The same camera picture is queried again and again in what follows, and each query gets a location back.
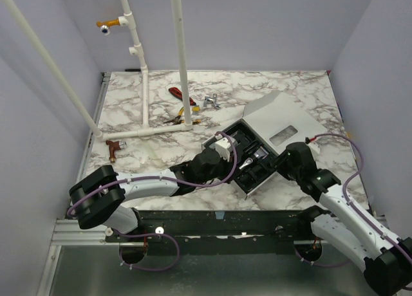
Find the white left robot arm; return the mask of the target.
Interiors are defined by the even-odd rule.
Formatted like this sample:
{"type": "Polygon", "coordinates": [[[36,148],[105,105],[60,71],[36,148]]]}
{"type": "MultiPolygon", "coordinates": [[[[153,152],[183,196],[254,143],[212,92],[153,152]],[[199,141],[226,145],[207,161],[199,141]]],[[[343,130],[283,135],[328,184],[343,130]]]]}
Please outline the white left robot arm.
{"type": "Polygon", "coordinates": [[[70,190],[67,216],[83,230],[105,225],[118,230],[128,241],[142,236],[143,226],[136,211],[122,207],[125,201],[151,196],[183,196],[231,180],[238,160],[235,150],[207,148],[192,160],[160,172],[127,174],[103,165],[70,190]]]}

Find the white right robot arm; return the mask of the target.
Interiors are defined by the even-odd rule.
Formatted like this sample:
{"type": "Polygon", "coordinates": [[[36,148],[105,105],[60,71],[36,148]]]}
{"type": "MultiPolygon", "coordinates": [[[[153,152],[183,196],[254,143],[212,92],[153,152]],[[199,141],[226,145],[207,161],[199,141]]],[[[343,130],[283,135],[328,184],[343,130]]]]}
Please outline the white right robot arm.
{"type": "Polygon", "coordinates": [[[334,246],[378,295],[394,295],[411,284],[411,238],[400,238],[363,209],[336,175],[317,167],[309,146],[287,145],[276,167],[318,203],[301,212],[300,237],[315,236],[334,246]]]}

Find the white hair clipper kit box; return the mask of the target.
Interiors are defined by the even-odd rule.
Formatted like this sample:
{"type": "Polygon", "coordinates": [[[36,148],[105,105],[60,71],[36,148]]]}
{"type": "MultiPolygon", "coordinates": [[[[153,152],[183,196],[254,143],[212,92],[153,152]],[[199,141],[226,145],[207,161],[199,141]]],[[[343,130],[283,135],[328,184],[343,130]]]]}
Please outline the white hair clipper kit box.
{"type": "MultiPolygon", "coordinates": [[[[232,184],[236,190],[251,195],[266,183],[276,171],[276,158],[294,142],[304,142],[306,137],[325,133],[326,128],[312,118],[286,94],[271,93],[247,104],[243,116],[223,129],[237,142],[238,164],[232,184]],[[239,170],[240,165],[259,148],[268,152],[265,158],[239,170]]],[[[324,169],[296,182],[301,190],[317,196],[326,189],[330,177],[324,169]]]]}

